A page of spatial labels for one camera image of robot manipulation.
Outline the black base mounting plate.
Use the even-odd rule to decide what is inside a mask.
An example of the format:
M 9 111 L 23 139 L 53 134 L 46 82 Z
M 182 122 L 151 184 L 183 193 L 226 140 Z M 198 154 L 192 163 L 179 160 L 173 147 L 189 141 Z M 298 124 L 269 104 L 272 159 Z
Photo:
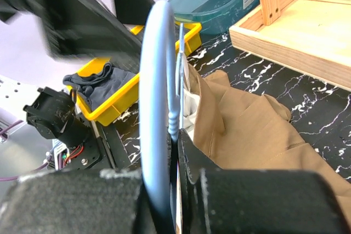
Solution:
M 67 164 L 66 170 L 127 168 L 131 162 L 121 137 L 114 125 L 107 127 L 99 123 L 90 123 L 91 136 L 84 143 L 84 149 Z

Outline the dark grey garments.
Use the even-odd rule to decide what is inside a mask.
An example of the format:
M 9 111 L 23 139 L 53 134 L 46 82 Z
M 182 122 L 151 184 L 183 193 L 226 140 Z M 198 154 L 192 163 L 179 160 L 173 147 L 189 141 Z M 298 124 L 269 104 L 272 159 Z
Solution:
M 99 73 L 82 77 L 77 73 L 66 75 L 63 84 L 77 90 L 91 111 L 95 111 L 109 97 L 123 87 L 135 73 L 115 67 L 112 63 L 104 64 Z

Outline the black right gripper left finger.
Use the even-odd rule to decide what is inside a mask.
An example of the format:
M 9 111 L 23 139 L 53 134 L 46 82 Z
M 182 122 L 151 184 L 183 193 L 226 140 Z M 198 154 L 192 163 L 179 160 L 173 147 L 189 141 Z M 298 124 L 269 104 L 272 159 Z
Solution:
M 1 202 L 1 233 L 147 233 L 143 198 L 138 170 L 27 174 Z

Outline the wooden clothes rack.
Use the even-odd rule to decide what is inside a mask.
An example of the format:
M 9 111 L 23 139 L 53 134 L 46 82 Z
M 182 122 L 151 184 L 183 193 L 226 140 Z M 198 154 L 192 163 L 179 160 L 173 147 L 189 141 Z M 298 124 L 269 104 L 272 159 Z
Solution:
M 350 90 L 350 0 L 260 0 L 229 33 L 237 49 Z

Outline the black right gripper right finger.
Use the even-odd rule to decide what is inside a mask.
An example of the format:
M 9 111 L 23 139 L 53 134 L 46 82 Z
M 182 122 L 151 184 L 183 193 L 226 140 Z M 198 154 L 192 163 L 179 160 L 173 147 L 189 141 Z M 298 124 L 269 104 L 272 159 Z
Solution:
M 350 233 L 331 186 L 303 170 L 225 170 L 178 138 L 183 233 Z

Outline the tan garment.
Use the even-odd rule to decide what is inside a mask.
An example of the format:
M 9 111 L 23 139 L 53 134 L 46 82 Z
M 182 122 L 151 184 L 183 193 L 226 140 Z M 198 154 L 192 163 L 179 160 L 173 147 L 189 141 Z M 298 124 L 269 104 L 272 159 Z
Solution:
M 203 78 L 187 65 L 184 84 L 184 130 L 219 168 L 317 173 L 331 186 L 350 225 L 350 183 L 302 139 L 283 104 L 231 87 L 221 70 Z

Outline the blue wire hanger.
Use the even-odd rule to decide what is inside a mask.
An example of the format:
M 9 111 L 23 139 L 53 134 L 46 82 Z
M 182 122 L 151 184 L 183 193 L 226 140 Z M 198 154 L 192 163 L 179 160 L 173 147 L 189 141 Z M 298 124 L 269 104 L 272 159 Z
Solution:
M 175 233 L 178 134 L 183 124 L 184 26 L 175 47 L 168 1 L 151 8 L 139 70 L 139 135 L 143 181 L 157 233 Z

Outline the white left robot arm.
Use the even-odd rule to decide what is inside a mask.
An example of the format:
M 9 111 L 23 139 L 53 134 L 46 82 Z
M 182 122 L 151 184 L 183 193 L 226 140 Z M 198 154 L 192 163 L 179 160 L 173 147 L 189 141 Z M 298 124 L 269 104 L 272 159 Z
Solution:
M 71 151 L 82 151 L 89 129 L 74 113 L 75 103 L 85 117 L 109 125 L 138 97 L 141 40 L 127 28 L 145 25 L 153 0 L 1 0 L 1 20 L 18 12 L 40 18 L 49 53 L 54 58 L 92 57 L 102 68 L 82 77 L 67 75 L 69 93 L 39 91 L 24 107 L 29 125 L 47 139 L 58 139 Z

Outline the black marble pattern mat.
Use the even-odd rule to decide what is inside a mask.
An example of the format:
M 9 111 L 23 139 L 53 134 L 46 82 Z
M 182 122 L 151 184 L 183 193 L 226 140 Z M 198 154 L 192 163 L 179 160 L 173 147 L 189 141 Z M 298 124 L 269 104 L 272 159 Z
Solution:
M 188 61 L 203 77 L 228 74 L 232 87 L 269 94 L 292 113 L 291 123 L 341 177 L 350 180 L 350 93 L 231 45 L 228 32 L 202 35 Z

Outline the yellow plastic bin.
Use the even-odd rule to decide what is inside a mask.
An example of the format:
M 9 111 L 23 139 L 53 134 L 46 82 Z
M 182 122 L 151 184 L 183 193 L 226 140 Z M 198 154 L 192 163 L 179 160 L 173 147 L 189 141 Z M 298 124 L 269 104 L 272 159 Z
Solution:
M 201 46 L 201 29 L 202 26 L 199 23 L 184 24 L 185 55 L 190 55 Z M 98 73 L 109 60 L 109 58 L 93 59 L 81 67 L 77 73 L 83 77 Z M 80 95 L 76 97 L 76 105 L 87 120 L 96 121 L 103 126 L 107 126 L 138 100 L 138 89 L 139 74 L 136 74 L 123 87 L 107 98 L 96 110 L 92 111 Z

